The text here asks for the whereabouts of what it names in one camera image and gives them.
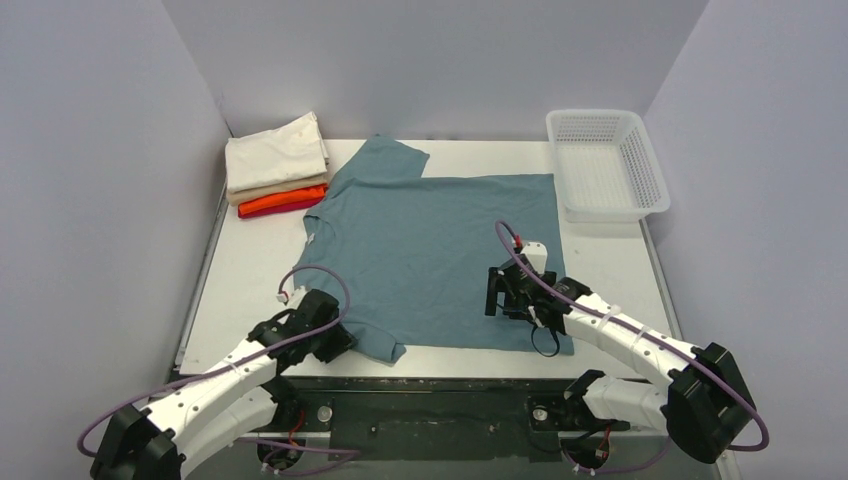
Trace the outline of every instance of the screw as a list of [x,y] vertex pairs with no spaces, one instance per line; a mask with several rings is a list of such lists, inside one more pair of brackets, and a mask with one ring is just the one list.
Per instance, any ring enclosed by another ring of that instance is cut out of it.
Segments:
[[540,422],[544,422],[548,419],[548,411],[544,408],[537,408],[533,410],[533,418]]
[[327,423],[330,419],[333,418],[333,409],[327,406],[323,406],[318,409],[318,421]]

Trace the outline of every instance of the beige folded cloth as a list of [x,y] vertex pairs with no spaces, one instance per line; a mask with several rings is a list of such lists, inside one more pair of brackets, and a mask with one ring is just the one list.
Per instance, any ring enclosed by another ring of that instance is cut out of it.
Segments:
[[291,192],[298,188],[314,187],[315,185],[321,185],[322,183],[327,183],[327,176],[324,174],[301,178],[300,180],[292,180],[290,182],[268,185],[267,187],[251,188],[250,190],[242,190],[240,192],[230,192],[227,190],[227,201],[230,202],[230,205],[235,206],[244,202],[256,200],[257,198],[262,198],[266,195]]

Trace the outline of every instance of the tabletop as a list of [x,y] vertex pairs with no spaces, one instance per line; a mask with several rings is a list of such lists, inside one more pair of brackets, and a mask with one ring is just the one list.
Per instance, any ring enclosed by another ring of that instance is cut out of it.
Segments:
[[[364,140],[327,140],[330,175]],[[415,140],[403,143],[430,154],[424,177],[476,177],[551,173],[547,142]],[[557,196],[560,197],[559,185]],[[640,222],[569,223],[558,205],[562,252],[568,275],[646,325],[675,334],[663,298],[661,271]],[[227,206],[219,216],[180,352],[181,374],[210,368],[260,321],[278,312],[279,280],[299,260],[306,242],[305,211],[241,220]],[[573,356],[544,358],[535,352],[506,352],[407,346],[395,365],[347,352],[329,364],[312,357],[284,374],[391,378],[577,378],[587,369],[622,378],[633,370],[597,348],[574,341]]]

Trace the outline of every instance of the red folded cloth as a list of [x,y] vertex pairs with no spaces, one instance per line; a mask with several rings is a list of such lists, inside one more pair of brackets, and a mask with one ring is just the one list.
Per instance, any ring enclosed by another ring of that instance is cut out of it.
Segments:
[[239,212],[239,218],[254,218],[261,217],[263,215],[271,215],[272,213],[285,213],[291,212],[293,210],[302,210],[304,208],[309,208],[313,205],[316,205],[318,202],[323,200],[323,198],[313,198],[311,200],[302,200],[300,202],[293,202],[286,205],[279,205],[276,207],[263,208],[262,210],[256,210],[254,212],[246,213],[242,215]]

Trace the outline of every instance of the laundry basket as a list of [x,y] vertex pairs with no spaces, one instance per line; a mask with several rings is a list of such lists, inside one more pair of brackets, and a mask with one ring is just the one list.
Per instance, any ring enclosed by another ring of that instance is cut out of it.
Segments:
[[668,210],[668,190],[638,115],[555,110],[547,124],[566,220],[631,222]]

